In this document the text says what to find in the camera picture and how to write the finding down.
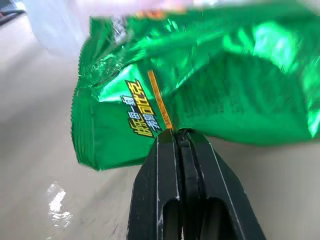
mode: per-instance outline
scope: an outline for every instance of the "chip bag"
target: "chip bag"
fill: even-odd
[[[81,164],[142,164],[165,129],[279,145],[319,136],[320,19],[291,3],[93,18],[72,140]]]

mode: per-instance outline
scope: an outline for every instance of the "beige table surface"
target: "beige table surface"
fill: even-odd
[[[25,16],[0,27],[0,53],[0,239],[125,239],[139,167],[78,165],[70,137],[77,63],[42,49]],[[320,239],[317,143],[210,140],[242,181],[268,240]]]

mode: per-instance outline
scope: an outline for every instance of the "orange stripe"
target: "orange stripe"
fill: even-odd
[[[155,95],[156,103],[158,104],[158,107],[160,109],[160,112],[161,112],[162,118],[164,120],[165,126],[166,126],[167,129],[174,129],[174,127],[172,126],[169,114],[167,112],[166,106],[164,104],[164,101],[163,101],[163,99],[161,97],[160,90],[159,90],[159,87],[158,87],[158,84],[157,84],[157,79],[156,79],[154,71],[153,70],[148,71],[148,76],[149,76],[149,79],[150,79],[150,82],[151,82],[153,93]]]

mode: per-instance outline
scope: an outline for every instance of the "shiny green foil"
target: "shiny green foil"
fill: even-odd
[[[72,105],[78,161],[96,170],[143,163],[170,128],[164,111],[175,131],[239,143],[318,137],[319,26],[293,3],[92,19]]]

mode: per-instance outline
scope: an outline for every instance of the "green snack bag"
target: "green snack bag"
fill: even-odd
[[[318,137],[319,26],[293,3],[92,19],[71,114],[78,161],[142,164],[165,129],[256,145]]]

